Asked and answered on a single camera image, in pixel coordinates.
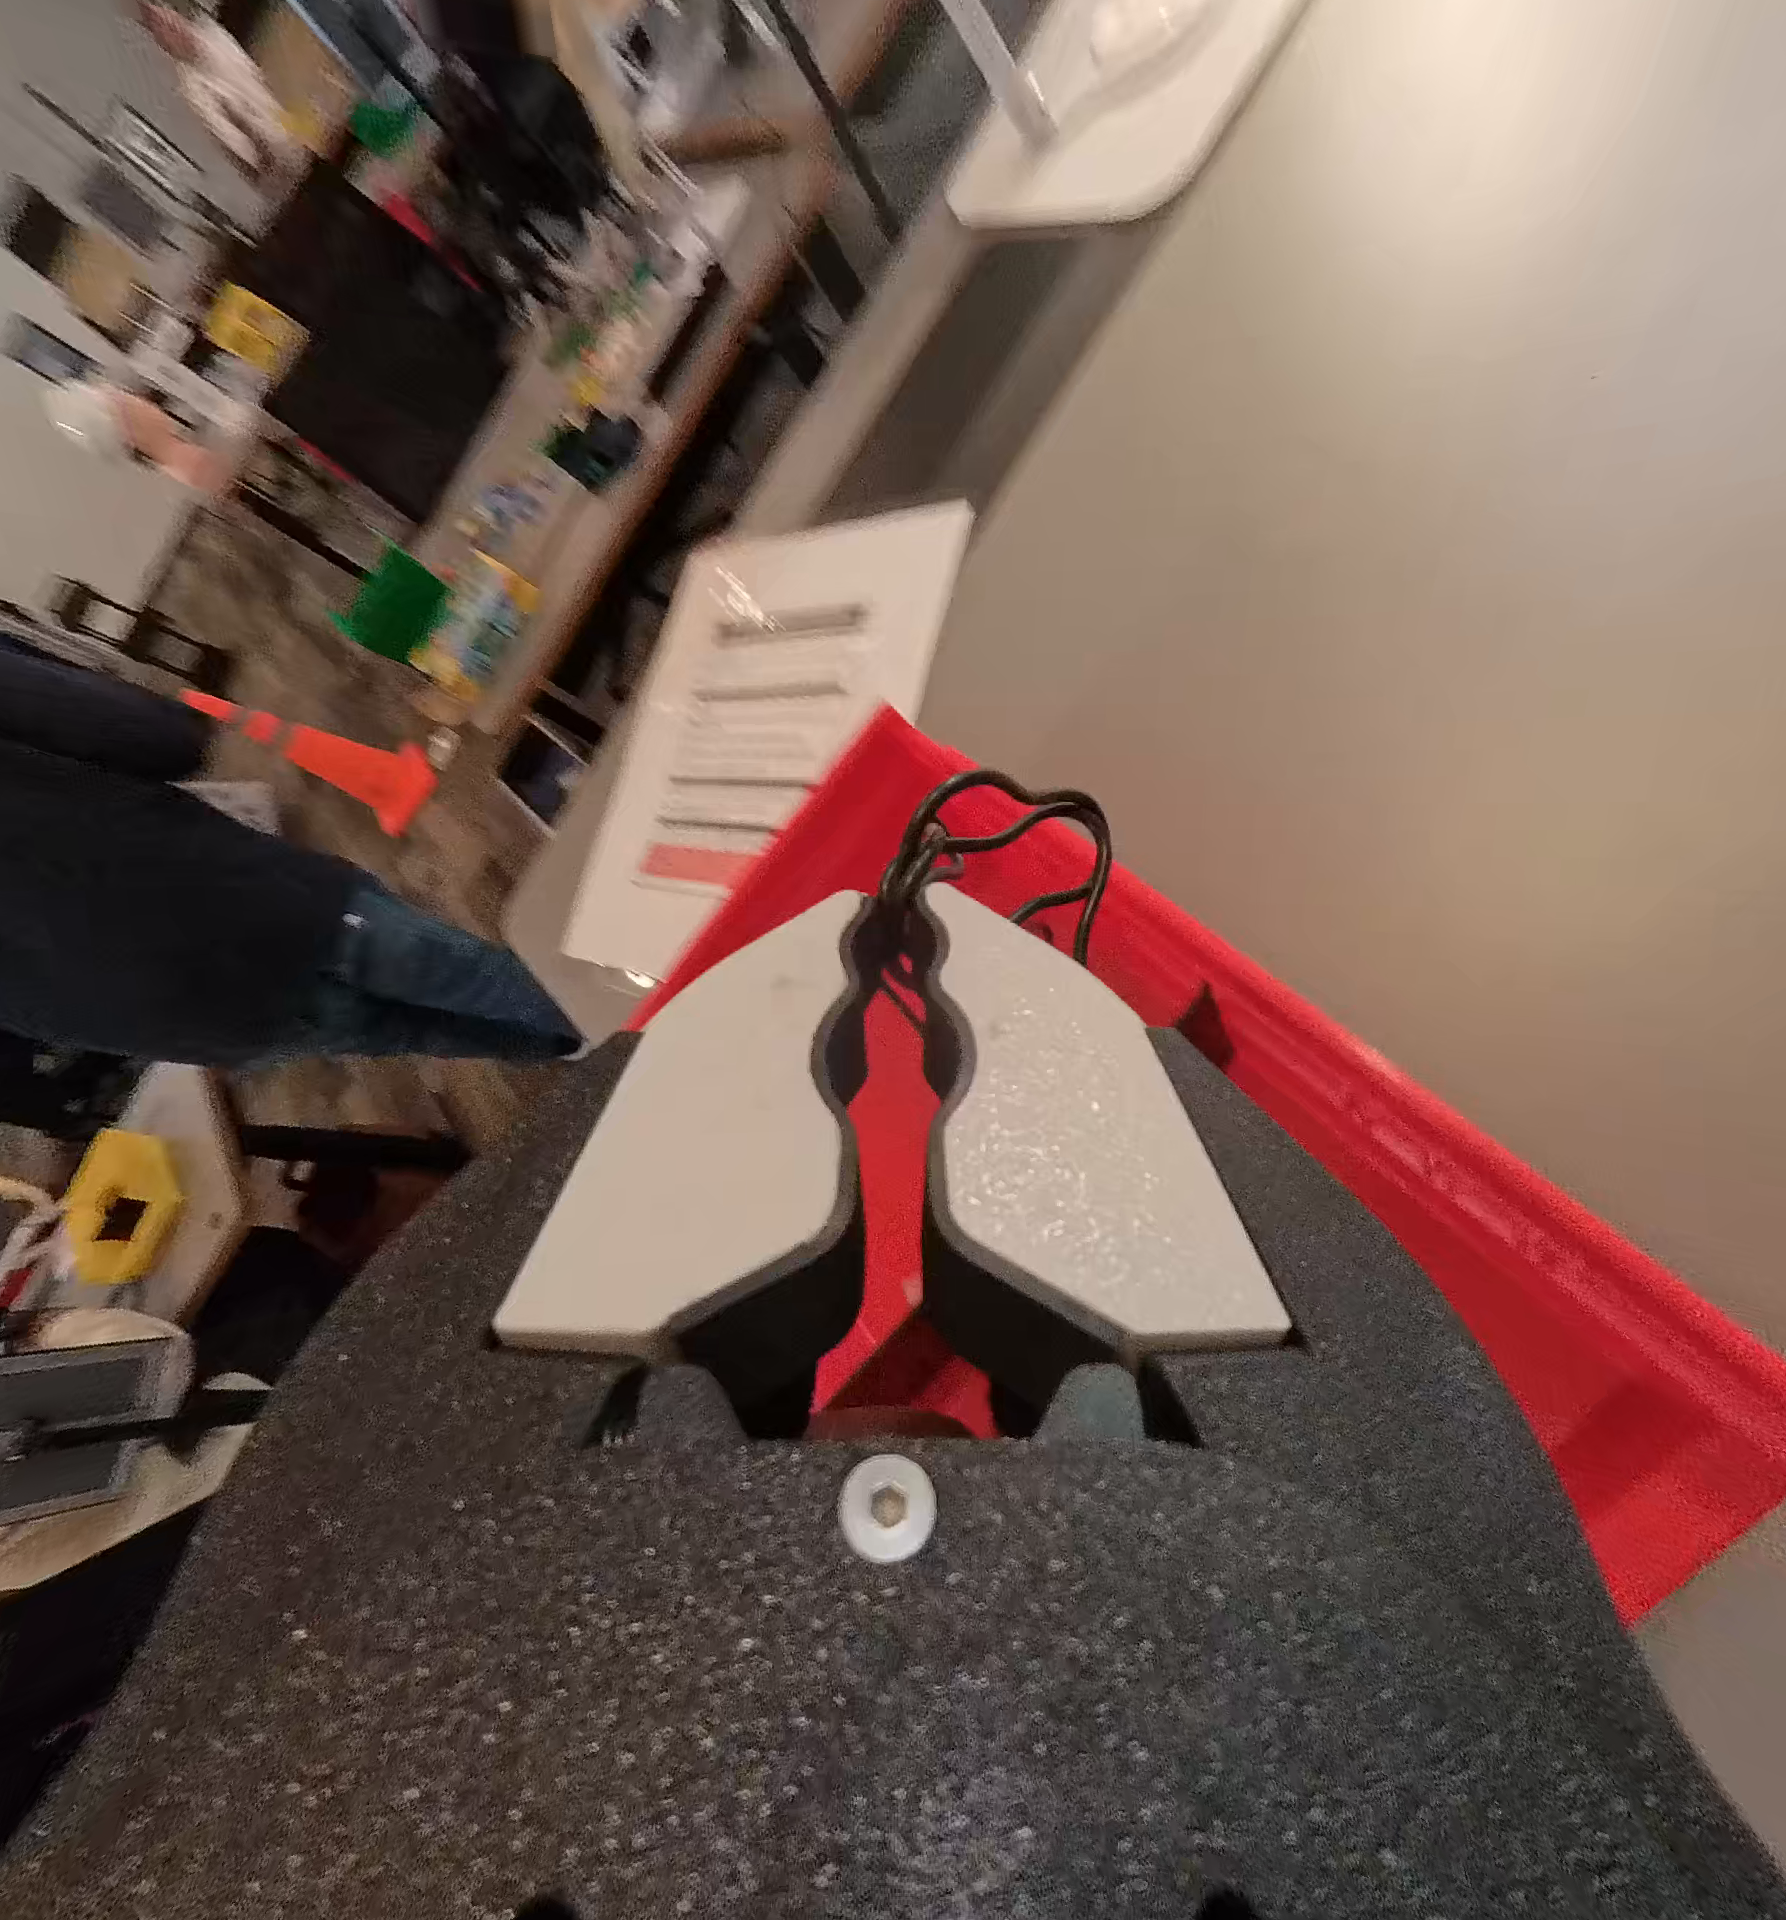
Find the small yellow bin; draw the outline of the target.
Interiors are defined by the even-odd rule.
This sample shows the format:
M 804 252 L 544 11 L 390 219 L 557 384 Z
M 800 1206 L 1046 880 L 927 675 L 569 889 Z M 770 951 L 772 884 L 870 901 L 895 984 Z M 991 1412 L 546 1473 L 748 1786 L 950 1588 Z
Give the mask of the small yellow bin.
M 62 1197 L 72 1273 L 94 1288 L 144 1280 L 185 1212 L 166 1142 L 130 1128 L 98 1131 Z

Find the black cabinet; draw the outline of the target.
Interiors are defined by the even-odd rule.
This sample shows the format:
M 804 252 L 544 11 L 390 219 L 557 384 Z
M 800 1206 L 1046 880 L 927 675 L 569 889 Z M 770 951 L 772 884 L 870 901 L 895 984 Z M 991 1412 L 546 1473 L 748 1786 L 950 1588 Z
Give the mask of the black cabinet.
M 318 157 L 227 254 L 222 279 L 305 330 L 269 416 L 404 519 L 429 519 L 506 379 L 497 297 Z

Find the red plastic bin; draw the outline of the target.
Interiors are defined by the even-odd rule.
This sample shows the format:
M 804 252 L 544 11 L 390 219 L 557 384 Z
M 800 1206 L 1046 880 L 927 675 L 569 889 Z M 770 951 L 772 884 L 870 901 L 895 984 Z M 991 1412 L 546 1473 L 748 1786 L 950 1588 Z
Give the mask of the red plastic bin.
M 833 891 L 870 891 L 919 801 L 972 767 L 880 707 L 628 1019 Z M 1174 1026 L 1372 1212 L 1482 1344 L 1558 1472 L 1620 1618 L 1641 1619 L 1786 1507 L 1786 1360 L 1272 978 L 1115 855 L 1091 969 Z M 815 1409 L 997 1435 L 991 1389 L 919 1311 L 919 1039 L 880 997 L 855 1102 L 864 1306 Z

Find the pile of colourful small parts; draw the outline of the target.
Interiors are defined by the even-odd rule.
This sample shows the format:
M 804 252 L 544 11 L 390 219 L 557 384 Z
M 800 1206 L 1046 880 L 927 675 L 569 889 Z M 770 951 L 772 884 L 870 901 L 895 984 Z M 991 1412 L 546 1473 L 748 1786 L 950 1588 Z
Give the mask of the pile of colourful small parts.
M 578 281 L 569 308 L 529 334 L 513 372 L 432 511 L 416 559 L 446 587 L 416 669 L 473 706 L 526 633 L 576 503 L 622 463 L 645 360 L 654 273 Z

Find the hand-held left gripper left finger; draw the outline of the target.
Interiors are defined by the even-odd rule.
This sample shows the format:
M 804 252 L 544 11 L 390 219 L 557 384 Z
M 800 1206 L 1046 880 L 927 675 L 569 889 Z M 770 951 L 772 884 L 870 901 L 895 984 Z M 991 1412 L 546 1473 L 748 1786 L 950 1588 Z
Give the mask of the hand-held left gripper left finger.
M 800 1373 L 859 1312 L 863 1260 L 811 1332 L 762 1295 L 833 1255 L 859 1152 L 817 1055 L 859 988 L 846 889 L 716 961 L 628 1035 L 624 1071 L 492 1319 L 515 1353 Z

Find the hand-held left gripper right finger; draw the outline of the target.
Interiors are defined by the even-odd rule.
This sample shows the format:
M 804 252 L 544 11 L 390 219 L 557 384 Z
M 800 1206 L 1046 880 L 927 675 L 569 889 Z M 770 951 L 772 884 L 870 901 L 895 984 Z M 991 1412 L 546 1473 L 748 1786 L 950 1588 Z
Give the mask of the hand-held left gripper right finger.
M 1141 1016 L 960 891 L 931 891 L 926 914 L 953 1057 L 927 1180 L 953 1254 L 1129 1363 L 1286 1344 L 1286 1303 Z

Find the orange striped cone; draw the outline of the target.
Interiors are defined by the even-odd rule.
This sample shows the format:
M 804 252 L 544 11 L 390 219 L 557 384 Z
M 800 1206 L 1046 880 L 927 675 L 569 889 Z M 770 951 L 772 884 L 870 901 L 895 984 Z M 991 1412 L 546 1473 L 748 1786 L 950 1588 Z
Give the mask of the orange striped cone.
M 402 838 L 438 786 L 426 750 L 408 740 L 378 750 L 281 716 L 185 689 L 182 706 L 246 740 L 274 750 L 287 763 L 367 807 L 378 829 Z

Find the white printed paper sheet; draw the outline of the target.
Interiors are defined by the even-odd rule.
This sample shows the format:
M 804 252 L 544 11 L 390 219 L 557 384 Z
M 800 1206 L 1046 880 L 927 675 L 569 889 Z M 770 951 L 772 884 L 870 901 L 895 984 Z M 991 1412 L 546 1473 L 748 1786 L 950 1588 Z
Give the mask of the white printed paper sheet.
M 972 529 L 953 498 L 688 559 L 563 959 L 662 980 L 880 707 L 915 719 Z

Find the small wooden side table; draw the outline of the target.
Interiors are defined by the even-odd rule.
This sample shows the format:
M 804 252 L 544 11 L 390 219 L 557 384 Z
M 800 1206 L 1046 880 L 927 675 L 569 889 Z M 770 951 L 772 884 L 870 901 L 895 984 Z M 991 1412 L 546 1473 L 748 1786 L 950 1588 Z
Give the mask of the small wooden side table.
M 154 1065 L 138 1079 L 118 1121 L 160 1141 L 183 1190 L 183 1212 L 144 1280 L 125 1286 L 130 1306 L 189 1325 L 251 1229 L 251 1165 L 287 1175 L 323 1166 L 370 1173 L 419 1170 L 446 1180 L 471 1163 L 453 1133 L 393 1133 L 250 1121 L 205 1068 Z

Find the green bin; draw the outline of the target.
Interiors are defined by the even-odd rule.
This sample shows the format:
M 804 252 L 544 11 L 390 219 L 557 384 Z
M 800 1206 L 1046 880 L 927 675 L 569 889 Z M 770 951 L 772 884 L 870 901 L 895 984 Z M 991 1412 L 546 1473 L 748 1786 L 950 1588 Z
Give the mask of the green bin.
M 330 623 L 364 652 L 409 664 L 449 614 L 449 580 L 400 543 L 386 543 Z

